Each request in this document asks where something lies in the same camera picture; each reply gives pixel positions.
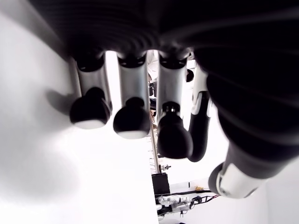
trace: white wall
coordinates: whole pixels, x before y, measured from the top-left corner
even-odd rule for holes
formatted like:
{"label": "white wall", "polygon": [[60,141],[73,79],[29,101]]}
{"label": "white wall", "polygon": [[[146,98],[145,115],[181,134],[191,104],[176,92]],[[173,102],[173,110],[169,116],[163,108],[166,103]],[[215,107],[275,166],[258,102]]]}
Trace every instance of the white wall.
{"label": "white wall", "polygon": [[[22,0],[0,1],[0,223],[157,223],[144,142],[118,137],[113,118],[99,130],[70,124],[75,74],[34,15]],[[107,60],[116,113],[115,54]]]}
{"label": "white wall", "polygon": [[299,222],[299,160],[295,160],[267,185],[269,224]]}
{"label": "white wall", "polygon": [[[195,186],[208,187],[208,179],[190,182],[190,190]],[[179,183],[171,185],[171,192],[187,191],[187,184]],[[200,194],[200,196],[214,195],[213,193]],[[194,209],[187,212],[184,217],[179,213],[165,215],[160,224],[267,224],[268,203],[266,187],[263,186],[248,198],[235,200],[218,197],[212,201],[196,205]]]}

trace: white surface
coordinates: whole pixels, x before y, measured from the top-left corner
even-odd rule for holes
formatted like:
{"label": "white surface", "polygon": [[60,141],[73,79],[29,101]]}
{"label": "white surface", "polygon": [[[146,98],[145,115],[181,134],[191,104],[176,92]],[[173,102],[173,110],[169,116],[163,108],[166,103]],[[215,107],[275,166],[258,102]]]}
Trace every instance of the white surface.
{"label": "white surface", "polygon": [[[15,9],[27,20],[24,8]],[[144,141],[115,134],[113,117],[102,129],[72,126],[65,115],[76,98],[68,63],[3,10],[0,223],[157,223]],[[107,60],[115,113],[121,105],[116,55],[108,52]],[[141,194],[136,206],[132,195]],[[126,206],[116,210],[113,198]]]}
{"label": "white surface", "polygon": [[269,224],[299,223],[299,160],[266,183]]}
{"label": "white surface", "polygon": [[156,209],[157,209],[157,211],[160,210],[161,208],[162,208],[162,205],[160,205],[160,204],[156,204]]}

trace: metal rod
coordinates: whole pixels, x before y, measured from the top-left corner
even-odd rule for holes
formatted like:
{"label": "metal rod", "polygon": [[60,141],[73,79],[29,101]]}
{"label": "metal rod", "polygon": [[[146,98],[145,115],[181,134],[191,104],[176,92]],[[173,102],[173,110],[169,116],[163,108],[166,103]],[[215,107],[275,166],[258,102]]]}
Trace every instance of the metal rod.
{"label": "metal rod", "polygon": [[157,147],[156,147],[153,122],[152,122],[150,113],[149,113],[149,119],[150,119],[150,135],[151,135],[151,144],[152,144],[152,148],[153,148],[155,170],[156,170],[156,173],[159,174],[160,169],[159,169],[159,162],[158,162],[158,152],[157,152]]}

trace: wire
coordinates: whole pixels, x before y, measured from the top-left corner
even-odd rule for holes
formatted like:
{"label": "wire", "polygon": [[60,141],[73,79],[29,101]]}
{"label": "wire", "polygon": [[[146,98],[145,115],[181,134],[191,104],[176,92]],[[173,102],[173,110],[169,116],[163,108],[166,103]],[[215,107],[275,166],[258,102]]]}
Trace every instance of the wire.
{"label": "wire", "polygon": [[165,212],[165,213],[162,213],[162,214],[158,214],[158,216],[161,216],[161,215],[165,215],[165,214],[171,214],[171,213],[176,213],[177,211],[168,211],[168,212]]}
{"label": "wire", "polygon": [[156,194],[155,197],[159,196],[171,196],[171,195],[189,195],[189,194],[202,194],[202,193],[211,193],[210,190],[192,190],[192,191],[185,191],[185,192],[178,192],[172,194]]}
{"label": "wire", "polygon": [[202,202],[201,204],[210,202],[211,200],[213,200],[214,198],[217,198],[217,197],[219,197],[219,195],[205,196],[206,200],[204,202]]}

